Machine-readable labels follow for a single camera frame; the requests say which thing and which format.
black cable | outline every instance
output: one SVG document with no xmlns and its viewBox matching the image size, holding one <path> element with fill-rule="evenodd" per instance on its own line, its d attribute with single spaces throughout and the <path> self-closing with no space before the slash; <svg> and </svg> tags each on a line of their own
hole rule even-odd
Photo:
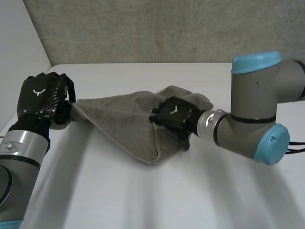
<svg viewBox="0 0 305 229">
<path fill-rule="evenodd" d="M 289 142 L 290 146 L 303 146 L 305 142 Z"/>
<path fill-rule="evenodd" d="M 289 150 L 289 151 L 286 151 L 286 154 L 297 154 L 297 153 L 302 153 L 302 152 L 305 152 L 305 149 L 296 149 L 296 150 Z"/>
<path fill-rule="evenodd" d="M 305 145 L 305 142 L 289 142 L 290 146 L 303 146 Z M 286 154 L 297 154 L 305 152 L 305 148 L 303 149 L 287 149 Z"/>
</svg>

cloth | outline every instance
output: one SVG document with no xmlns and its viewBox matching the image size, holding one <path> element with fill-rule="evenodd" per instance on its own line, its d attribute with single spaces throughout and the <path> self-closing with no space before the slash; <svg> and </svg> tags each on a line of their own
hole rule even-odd
<svg viewBox="0 0 305 229">
<path fill-rule="evenodd" d="M 100 99 L 79 99 L 73 105 L 72 120 L 90 121 L 134 158 L 154 164 L 189 149 L 189 141 L 180 141 L 176 134 L 149 121 L 151 110 L 172 96 L 191 102 L 201 110 L 213 107 L 202 94 L 169 86 L 156 94 L 142 91 Z"/>
</svg>

white table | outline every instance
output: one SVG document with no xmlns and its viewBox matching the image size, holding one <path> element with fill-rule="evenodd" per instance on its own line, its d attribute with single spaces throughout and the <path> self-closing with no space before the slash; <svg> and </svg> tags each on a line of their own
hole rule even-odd
<svg viewBox="0 0 305 229">
<path fill-rule="evenodd" d="M 230 111 L 231 64 L 64 64 L 77 98 L 176 85 Z M 277 122 L 305 141 L 305 103 Z M 2 131 L 16 120 L 14 117 Z M 52 130 L 22 229 L 304 229 L 305 153 L 269 167 L 191 138 L 188 152 L 145 165 L 90 124 Z"/>
</svg>

white logo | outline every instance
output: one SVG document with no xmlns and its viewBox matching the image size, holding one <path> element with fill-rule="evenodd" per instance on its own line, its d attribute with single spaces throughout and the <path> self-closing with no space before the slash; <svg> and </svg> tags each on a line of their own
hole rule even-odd
<svg viewBox="0 0 305 229">
<path fill-rule="evenodd" d="M 33 90 L 33 92 L 34 92 L 37 96 L 39 96 L 39 95 L 40 95 L 41 93 L 43 93 L 45 90 L 46 90 L 46 89 L 43 89 L 41 92 L 37 92 L 37 91 Z"/>
<path fill-rule="evenodd" d="M 177 106 L 175 106 L 175 110 L 171 112 L 171 115 L 178 112 Z"/>
</svg>

gray wall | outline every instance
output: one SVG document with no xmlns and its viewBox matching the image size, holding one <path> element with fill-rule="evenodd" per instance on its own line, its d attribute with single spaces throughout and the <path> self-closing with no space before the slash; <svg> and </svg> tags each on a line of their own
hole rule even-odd
<svg viewBox="0 0 305 229">
<path fill-rule="evenodd" d="M 52 65 L 305 60 L 305 0 L 25 0 Z"/>
</svg>

